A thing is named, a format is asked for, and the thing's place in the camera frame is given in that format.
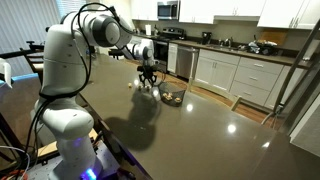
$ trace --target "oven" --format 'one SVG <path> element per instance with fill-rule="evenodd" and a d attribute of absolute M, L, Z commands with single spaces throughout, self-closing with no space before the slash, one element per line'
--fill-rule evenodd
<path fill-rule="evenodd" d="M 157 66 L 165 73 L 168 63 L 168 44 L 168 42 L 153 40 L 154 59 L 159 61 Z"/>
<path fill-rule="evenodd" d="M 158 1 L 158 19 L 177 20 L 179 19 L 180 0 Z"/>

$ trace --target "microwave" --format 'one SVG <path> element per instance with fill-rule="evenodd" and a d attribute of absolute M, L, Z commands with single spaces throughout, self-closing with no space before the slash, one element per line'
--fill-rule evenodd
<path fill-rule="evenodd" d="M 159 20 L 178 20 L 180 0 L 176 1 L 158 1 L 158 19 Z"/>

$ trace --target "kitchen sink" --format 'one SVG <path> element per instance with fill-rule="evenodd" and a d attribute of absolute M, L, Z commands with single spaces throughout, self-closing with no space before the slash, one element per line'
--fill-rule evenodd
<path fill-rule="evenodd" d="M 208 45 L 206 45 L 206 47 L 212 48 L 212 49 L 219 49 L 219 50 L 225 50 L 225 51 L 238 52 L 238 48 L 227 47 L 227 46 L 219 46 L 219 45 L 215 45 L 215 44 L 208 44 Z"/>

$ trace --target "table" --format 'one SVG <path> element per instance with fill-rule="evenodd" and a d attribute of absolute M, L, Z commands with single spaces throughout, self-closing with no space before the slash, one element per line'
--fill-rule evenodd
<path fill-rule="evenodd" d="M 138 79 L 134 65 L 105 56 L 96 64 L 93 84 L 81 94 L 152 178 L 269 179 L 277 169 L 294 170 L 282 173 L 282 179 L 314 178 L 295 163 L 275 165 L 296 158 L 285 153 L 279 158 L 272 151 L 277 148 L 307 154 L 301 157 L 309 174 L 320 165 L 319 158 L 297 150 L 282 134 L 189 92 L 182 107 L 168 106 L 128 88 Z"/>

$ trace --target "backsplash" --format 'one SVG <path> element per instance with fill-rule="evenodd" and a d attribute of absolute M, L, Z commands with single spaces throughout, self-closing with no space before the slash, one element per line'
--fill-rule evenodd
<path fill-rule="evenodd" d="M 194 24 L 194 23 L 179 23 L 177 21 L 133 21 L 136 28 L 145 30 L 146 24 L 151 24 L 152 31 L 154 25 L 160 29 L 164 27 L 183 28 L 187 32 L 187 36 L 201 37 L 203 31 L 212 32 L 212 39 L 226 39 L 233 37 L 235 42 L 249 43 L 253 41 L 255 34 L 259 39 L 264 28 L 257 27 L 258 22 L 252 21 L 218 21 L 217 24 Z M 287 30 L 287 37 L 283 45 L 278 46 L 283 49 L 299 51 L 306 41 L 310 30 Z"/>

